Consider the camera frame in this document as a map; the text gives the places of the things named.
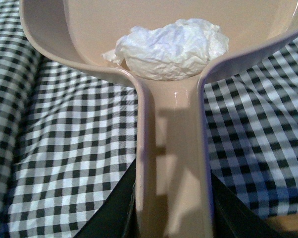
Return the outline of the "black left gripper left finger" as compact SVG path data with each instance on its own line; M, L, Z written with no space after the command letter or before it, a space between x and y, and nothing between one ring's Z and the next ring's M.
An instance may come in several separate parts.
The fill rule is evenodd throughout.
M133 161L104 204L76 238L134 238L136 162Z

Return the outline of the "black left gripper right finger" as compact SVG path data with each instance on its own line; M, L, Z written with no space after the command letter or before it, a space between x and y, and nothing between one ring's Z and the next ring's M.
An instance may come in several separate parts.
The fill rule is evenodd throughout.
M280 238L214 174L211 174L217 238Z

